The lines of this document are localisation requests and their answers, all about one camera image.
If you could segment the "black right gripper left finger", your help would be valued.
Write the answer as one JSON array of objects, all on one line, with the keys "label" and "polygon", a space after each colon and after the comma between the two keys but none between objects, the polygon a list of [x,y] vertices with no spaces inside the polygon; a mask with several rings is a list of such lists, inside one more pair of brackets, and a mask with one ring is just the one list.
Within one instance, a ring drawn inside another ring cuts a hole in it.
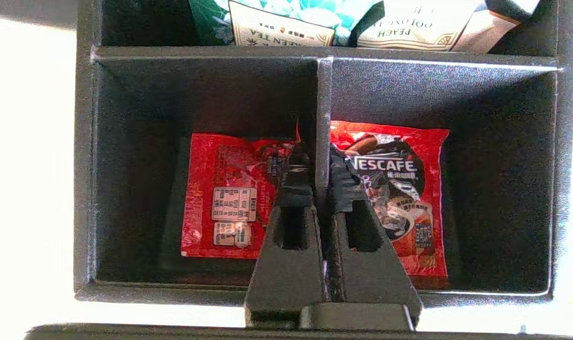
[{"label": "black right gripper left finger", "polygon": [[244,299],[248,328],[299,329],[304,308],[325,299],[311,160],[296,144],[270,213]]}]

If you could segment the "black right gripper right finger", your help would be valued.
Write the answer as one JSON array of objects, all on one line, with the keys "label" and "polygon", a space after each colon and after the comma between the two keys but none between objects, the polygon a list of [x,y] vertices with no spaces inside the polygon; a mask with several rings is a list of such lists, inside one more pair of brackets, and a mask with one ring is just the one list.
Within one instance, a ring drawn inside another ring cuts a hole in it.
[{"label": "black right gripper right finger", "polygon": [[329,154],[328,286],[345,327],[413,332],[422,301],[390,243],[353,164]]}]

